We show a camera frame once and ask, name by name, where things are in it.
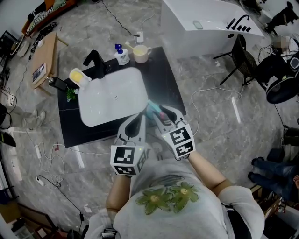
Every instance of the gray tiled floor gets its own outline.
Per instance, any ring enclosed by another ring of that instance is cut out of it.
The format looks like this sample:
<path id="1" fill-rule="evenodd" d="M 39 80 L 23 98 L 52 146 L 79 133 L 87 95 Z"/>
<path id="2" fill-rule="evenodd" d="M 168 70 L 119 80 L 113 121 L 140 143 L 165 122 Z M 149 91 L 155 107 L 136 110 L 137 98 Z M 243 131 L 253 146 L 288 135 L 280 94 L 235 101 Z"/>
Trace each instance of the gray tiled floor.
<path id="1" fill-rule="evenodd" d="M 150 47 L 161 46 L 160 0 L 110 0 L 108 7 L 115 13 L 124 26 L 132 32 L 141 27 L 141 22 L 155 12 L 157 14 L 148 20 L 143 30 L 145 44 Z M 58 45 L 58 76 L 67 78 L 69 72 L 82 65 L 85 57 L 92 49 L 97 50 L 104 60 L 114 57 L 114 44 L 134 39 L 109 15 L 102 3 L 91 4 L 90 1 L 75 7 L 57 20 L 56 28 L 59 37 L 68 42 L 69 46 Z M 249 50 L 256 58 L 259 49 L 269 45 L 266 37 L 259 45 Z M 234 68 L 230 57 L 226 56 L 213 60 L 213 56 L 191 57 L 175 59 L 172 50 L 164 48 L 172 71 L 176 77 L 184 105 L 187 110 L 186 119 L 190 122 L 193 131 L 197 128 L 198 113 L 191 103 L 191 94 L 196 90 L 219 87 L 219 83 Z M 28 55 L 19 59 L 17 56 L 10 62 L 11 76 L 7 84 L 12 93 L 15 93 L 25 70 Z M 39 174 L 50 179 L 51 174 L 60 174 L 63 168 L 61 159 L 55 157 L 49 173 L 41 171 L 39 160 L 33 145 L 44 142 L 46 154 L 54 143 L 63 144 L 59 123 L 56 90 L 47 87 L 53 93 L 52 97 L 42 92 L 32 90 L 29 86 L 31 62 L 28 71 L 18 91 L 18 106 L 27 112 L 35 108 L 40 112 L 45 110 L 47 118 L 44 125 L 28 132 L 22 129 L 10 130 L 17 147 L 14 152 L 10 147 L 1 145 L 6 170 L 9 179 L 15 185 L 15 191 L 20 196 L 19 201 L 29 207 L 48 213 L 55 224 L 65 230 L 79 226 L 78 211 L 59 193 L 57 189 L 50 190 L 41 187 L 35 180 Z M 240 92 L 242 90 L 242 75 L 236 72 L 222 86 L 223 88 Z M 232 97 L 240 114 L 241 122 L 237 121 Z M 252 169 L 250 161 L 256 156 L 266 156 L 272 147 L 280 144 L 282 126 L 273 105 L 266 102 L 265 92 L 256 82 L 244 87 L 242 98 L 230 91 L 211 90 L 194 94 L 193 100 L 200 112 L 199 131 L 195 135 L 197 150 L 210 160 L 233 183 L 251 187 L 247 173 Z M 298 118 L 298 103 L 296 99 L 277 105 L 285 124 L 296 126 Z M 146 141 L 153 147 L 159 157 L 169 158 L 171 153 L 166 145 L 157 139 L 155 128 L 147 130 Z M 98 154 L 109 153 L 113 139 L 103 142 L 92 142 L 80 145 L 83 152 Z M 18 158 L 22 181 L 18 181 L 13 171 L 11 160 Z M 105 199 L 112 185 L 113 171 L 109 164 L 109 154 L 84 155 L 72 152 L 59 146 L 54 154 L 64 160 L 64 180 L 61 190 L 80 208 L 85 216 L 85 223 L 91 215 L 104 208 Z M 42 168 L 49 168 L 49 160 L 42 159 Z"/>

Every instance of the jeans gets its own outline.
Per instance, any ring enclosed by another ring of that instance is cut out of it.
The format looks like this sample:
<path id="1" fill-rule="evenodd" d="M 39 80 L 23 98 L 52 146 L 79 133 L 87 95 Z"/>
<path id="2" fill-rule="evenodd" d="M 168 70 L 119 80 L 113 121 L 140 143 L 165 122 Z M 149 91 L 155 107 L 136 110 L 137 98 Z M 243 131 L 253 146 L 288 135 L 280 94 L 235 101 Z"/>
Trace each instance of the jeans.
<path id="1" fill-rule="evenodd" d="M 298 165 L 293 165 L 289 162 L 275 163 L 257 159 L 254 162 L 254 166 L 280 176 L 280 178 L 269 179 L 260 174 L 252 174 L 251 179 L 254 182 L 263 188 L 274 191 L 286 200 L 298 202 L 298 189 L 293 181 L 293 178 L 299 174 Z"/>

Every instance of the sneaker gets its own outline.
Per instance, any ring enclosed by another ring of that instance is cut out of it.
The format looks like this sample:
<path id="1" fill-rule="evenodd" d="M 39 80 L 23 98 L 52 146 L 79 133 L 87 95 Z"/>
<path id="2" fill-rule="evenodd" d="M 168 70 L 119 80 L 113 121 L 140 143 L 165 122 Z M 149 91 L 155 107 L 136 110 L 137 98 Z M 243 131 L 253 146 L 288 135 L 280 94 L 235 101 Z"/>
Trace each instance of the sneaker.
<path id="1" fill-rule="evenodd" d="M 46 118 L 46 112 L 43 111 L 43 112 L 40 114 L 40 116 L 38 116 L 38 118 L 39 118 L 38 127 L 40 127 L 40 126 L 43 124 L 43 122 L 44 122 L 44 120 L 45 120 L 45 118 Z"/>
<path id="2" fill-rule="evenodd" d="M 253 159 L 253 160 L 251 161 L 251 165 L 254 166 L 255 161 L 258 160 L 258 159 L 265 161 L 265 159 L 264 159 L 263 157 L 257 157 L 257 158 L 255 158 L 255 159 Z"/>
<path id="3" fill-rule="evenodd" d="M 253 172 L 249 172 L 247 177 L 254 183 L 253 179 L 251 178 L 252 175 L 253 175 Z"/>
<path id="4" fill-rule="evenodd" d="M 33 115 L 34 117 L 37 117 L 37 110 L 34 110 L 34 111 L 32 112 L 32 115 Z"/>

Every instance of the power strip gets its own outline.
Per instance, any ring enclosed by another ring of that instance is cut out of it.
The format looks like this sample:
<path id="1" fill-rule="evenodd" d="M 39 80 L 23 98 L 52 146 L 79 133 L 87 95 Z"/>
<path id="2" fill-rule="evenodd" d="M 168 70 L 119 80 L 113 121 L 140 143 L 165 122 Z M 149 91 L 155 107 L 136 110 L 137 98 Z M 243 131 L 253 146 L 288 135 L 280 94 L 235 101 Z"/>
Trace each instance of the power strip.
<path id="1" fill-rule="evenodd" d="M 36 177 L 36 181 L 37 181 L 41 186 L 44 186 L 44 185 L 45 185 L 45 183 L 44 183 L 42 180 L 40 180 L 38 177 Z"/>
<path id="2" fill-rule="evenodd" d="M 137 37 L 137 42 L 138 42 L 138 43 L 143 43 L 143 42 L 144 42 L 143 32 L 137 32 L 137 35 L 139 35 L 139 36 Z"/>
<path id="3" fill-rule="evenodd" d="M 38 158 L 38 159 L 41 159 L 41 158 L 42 158 L 42 154 L 41 154 L 41 150 L 39 149 L 39 146 L 38 146 L 38 145 L 35 145 L 34 148 L 36 149 L 36 155 L 37 155 L 37 158 Z"/>

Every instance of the wooden table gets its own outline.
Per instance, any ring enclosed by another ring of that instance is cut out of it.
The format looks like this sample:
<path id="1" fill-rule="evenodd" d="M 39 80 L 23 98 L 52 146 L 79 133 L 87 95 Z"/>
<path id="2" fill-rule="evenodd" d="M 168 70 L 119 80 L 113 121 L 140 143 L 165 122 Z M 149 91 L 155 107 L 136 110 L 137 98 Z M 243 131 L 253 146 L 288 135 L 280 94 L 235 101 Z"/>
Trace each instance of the wooden table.
<path id="1" fill-rule="evenodd" d="M 51 77 L 55 74 L 55 66 L 56 66 L 56 50 L 57 50 L 57 42 L 60 41 L 66 46 L 66 42 L 62 41 L 57 35 L 56 32 L 51 32 L 43 38 L 43 45 L 41 47 L 37 47 L 34 55 L 33 55 L 33 63 L 32 63 L 32 74 L 43 64 L 46 63 L 46 74 L 38 80 L 35 84 L 31 82 L 32 89 L 40 89 L 47 95 L 51 95 L 44 88 L 42 88 L 42 84 L 46 80 L 47 77 Z"/>

